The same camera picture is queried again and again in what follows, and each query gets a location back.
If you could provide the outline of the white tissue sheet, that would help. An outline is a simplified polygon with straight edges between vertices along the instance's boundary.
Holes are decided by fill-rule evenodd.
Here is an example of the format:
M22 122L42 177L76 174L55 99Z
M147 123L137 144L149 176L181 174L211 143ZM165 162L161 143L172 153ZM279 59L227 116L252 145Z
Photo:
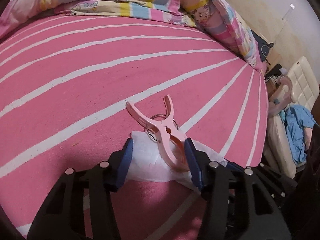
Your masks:
M157 144L144 132L132 131L132 161L126 178L135 181L165 183L176 181L183 186L200 193L191 181L191 173L177 172L161 158Z

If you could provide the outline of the pink plastic clothes peg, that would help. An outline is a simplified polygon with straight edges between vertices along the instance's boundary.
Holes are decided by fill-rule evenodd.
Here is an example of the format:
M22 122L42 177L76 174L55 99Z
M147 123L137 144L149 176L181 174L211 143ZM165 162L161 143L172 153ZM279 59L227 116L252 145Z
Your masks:
M161 158L165 163L177 172L189 171L189 166L184 153L185 133L179 130L174 122L174 106L169 95L163 98L166 115L162 120L148 118L141 113L132 102L126 103L129 114L143 126L148 132L152 132Z

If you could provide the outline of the blue garment on chair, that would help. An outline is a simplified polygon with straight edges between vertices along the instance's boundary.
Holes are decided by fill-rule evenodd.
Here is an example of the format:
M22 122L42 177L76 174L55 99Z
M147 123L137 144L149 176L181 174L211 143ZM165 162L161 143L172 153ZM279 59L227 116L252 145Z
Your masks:
M281 110L279 116L285 126L293 162L298 165L306 161L316 121L311 112L301 105L289 106L286 110Z

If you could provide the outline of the pink striped bed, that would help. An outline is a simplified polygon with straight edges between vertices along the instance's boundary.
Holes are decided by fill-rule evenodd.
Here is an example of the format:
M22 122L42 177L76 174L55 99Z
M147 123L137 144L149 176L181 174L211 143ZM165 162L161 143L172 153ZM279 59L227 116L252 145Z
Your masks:
M141 131L125 104L164 113L187 136L255 166L264 78L206 34L125 17L53 16L1 44L1 206L26 235L61 173L86 170Z

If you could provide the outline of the cream leather office chair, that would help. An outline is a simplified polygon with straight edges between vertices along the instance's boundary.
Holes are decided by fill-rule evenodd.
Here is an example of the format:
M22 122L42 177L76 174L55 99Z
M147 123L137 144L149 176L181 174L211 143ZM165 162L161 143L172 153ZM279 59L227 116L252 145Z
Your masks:
M280 86L269 98L263 154L271 168L290 178L306 163L317 124L311 110L318 96L317 80L303 56L280 78Z

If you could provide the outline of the colourful striped cartoon quilt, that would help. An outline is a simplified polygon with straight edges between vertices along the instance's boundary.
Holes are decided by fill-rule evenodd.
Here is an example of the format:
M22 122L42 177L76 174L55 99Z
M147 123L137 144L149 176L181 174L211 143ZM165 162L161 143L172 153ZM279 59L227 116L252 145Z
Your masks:
M197 28L255 70L266 70L250 27L226 0L10 0L1 14L1 36L47 10L73 16L132 17Z

